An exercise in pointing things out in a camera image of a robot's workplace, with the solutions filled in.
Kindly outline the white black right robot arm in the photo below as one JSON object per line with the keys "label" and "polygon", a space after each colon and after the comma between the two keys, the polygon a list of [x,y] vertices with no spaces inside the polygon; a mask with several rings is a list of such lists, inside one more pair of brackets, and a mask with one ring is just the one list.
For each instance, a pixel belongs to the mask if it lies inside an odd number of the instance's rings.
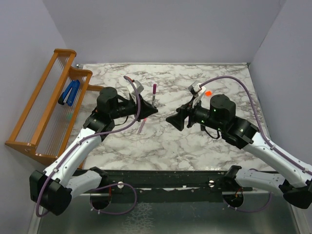
{"label": "white black right robot arm", "polygon": [[261,135],[260,129],[237,117],[236,104],[226,95],[215,95],[206,109],[198,103],[186,103],[166,121],[179,131],[201,126],[217,130],[228,144],[249,152],[276,170],[275,174],[232,166],[224,176],[224,185],[230,190],[258,188],[282,195],[290,204],[307,209],[312,203],[312,167],[287,153]]}

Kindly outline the pink highlighter pen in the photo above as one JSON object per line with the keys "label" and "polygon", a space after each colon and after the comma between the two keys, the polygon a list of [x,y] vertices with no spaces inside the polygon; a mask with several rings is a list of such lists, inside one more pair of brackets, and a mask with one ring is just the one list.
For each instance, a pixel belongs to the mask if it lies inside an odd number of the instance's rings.
{"label": "pink highlighter pen", "polygon": [[145,118],[145,119],[142,121],[142,123],[141,123],[141,125],[140,125],[140,127],[139,127],[139,129],[138,129],[137,134],[140,134],[140,133],[142,132],[143,127],[144,127],[144,125],[145,125],[145,123],[146,123],[146,120],[147,120],[147,118]]}

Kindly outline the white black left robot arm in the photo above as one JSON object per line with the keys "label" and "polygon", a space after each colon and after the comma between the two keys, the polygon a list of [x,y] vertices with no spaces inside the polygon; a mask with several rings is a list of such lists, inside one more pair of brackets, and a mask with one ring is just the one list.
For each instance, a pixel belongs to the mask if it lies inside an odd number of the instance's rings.
{"label": "white black left robot arm", "polygon": [[74,173],[91,151],[109,134],[116,133],[115,119],[134,115],[134,121],[139,121],[158,112],[141,96],[143,89],[142,85],[134,82],[128,86],[129,98],[125,99],[113,87],[102,88],[96,108],[72,144],[45,170],[36,170],[30,175],[30,197],[36,203],[38,217],[45,215],[40,213],[40,207],[60,215],[73,198],[87,191],[100,193],[114,186],[126,186],[122,181],[109,181],[108,174],[98,167],[92,167],[79,176],[74,176]]}

